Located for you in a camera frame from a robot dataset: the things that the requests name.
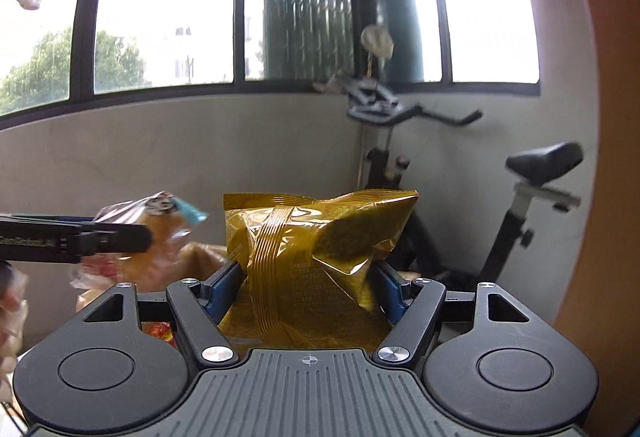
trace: plastic packaging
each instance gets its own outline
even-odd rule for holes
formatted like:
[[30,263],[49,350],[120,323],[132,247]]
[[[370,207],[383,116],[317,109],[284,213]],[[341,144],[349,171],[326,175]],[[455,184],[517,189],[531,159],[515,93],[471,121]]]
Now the plastic packaging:
[[[182,278],[196,278],[206,280],[215,271],[226,263],[226,248],[222,245],[209,245],[205,243],[190,242],[179,252],[175,264],[167,269],[162,281],[156,283],[158,290],[164,290],[170,283]],[[94,301],[100,294],[108,289],[90,289],[78,296],[76,312],[80,311]],[[175,346],[174,335],[169,323],[166,322],[142,322],[142,331]]]
[[28,278],[12,268],[12,279],[4,295],[0,298],[0,402],[12,401],[11,381],[7,374],[12,373],[17,364],[17,353],[22,346],[22,330],[27,318],[28,305],[24,292]]
[[417,197],[396,190],[331,200],[225,195],[228,255],[246,278],[220,329],[240,353],[373,351],[389,325],[367,273],[395,246]]
[[138,292],[164,290],[174,281],[177,270],[172,268],[185,237],[206,218],[205,213],[167,192],[103,208],[95,222],[145,224],[152,234],[151,247],[146,253],[85,257],[73,267],[71,285],[106,290],[114,283],[127,281],[135,283]]

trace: bike seat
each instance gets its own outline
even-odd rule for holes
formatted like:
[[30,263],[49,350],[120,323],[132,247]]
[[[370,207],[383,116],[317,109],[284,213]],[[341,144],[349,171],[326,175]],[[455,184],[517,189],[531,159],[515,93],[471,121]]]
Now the bike seat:
[[569,173],[583,158],[582,147],[578,143],[562,142],[511,155],[506,166],[534,186],[543,186]]

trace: white wall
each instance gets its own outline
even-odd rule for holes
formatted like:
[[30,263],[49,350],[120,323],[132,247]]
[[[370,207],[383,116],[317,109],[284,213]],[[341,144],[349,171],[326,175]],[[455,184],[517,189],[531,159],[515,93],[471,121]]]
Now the white wall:
[[[0,132],[0,210],[94,215],[167,190],[210,218],[193,239],[225,242],[222,194],[333,197],[352,191],[357,127],[340,96],[200,97],[81,112]],[[31,277],[26,343],[74,312],[60,264]]]
[[517,247],[500,285],[547,320],[558,312],[589,214],[598,145],[598,86],[591,21],[584,0],[532,0],[540,56],[540,97],[411,96],[424,105],[484,118],[453,130],[425,120],[396,128],[392,149],[412,159],[403,186],[420,192],[418,213],[454,267],[477,272],[513,197],[504,168],[512,152],[579,141],[584,163],[554,183],[581,195],[567,215],[535,202],[528,226],[536,236]]

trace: screw head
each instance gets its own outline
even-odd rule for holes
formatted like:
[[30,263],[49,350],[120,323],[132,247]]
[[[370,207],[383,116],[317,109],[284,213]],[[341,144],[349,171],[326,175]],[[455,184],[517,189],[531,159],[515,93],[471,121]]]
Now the screw head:
[[234,351],[229,347],[207,347],[202,351],[203,359],[212,363],[222,363],[234,356]]
[[409,357],[409,351],[404,347],[382,347],[378,351],[378,357],[382,359],[382,361],[396,363],[407,359]]

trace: green leaves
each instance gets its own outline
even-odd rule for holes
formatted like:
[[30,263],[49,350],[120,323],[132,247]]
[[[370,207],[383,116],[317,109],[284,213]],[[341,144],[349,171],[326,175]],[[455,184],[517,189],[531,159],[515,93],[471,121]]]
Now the green leaves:
[[[26,63],[12,67],[0,86],[0,113],[64,100],[69,95],[71,27],[48,32]],[[95,91],[148,84],[145,62],[133,40],[99,31],[95,42]]]

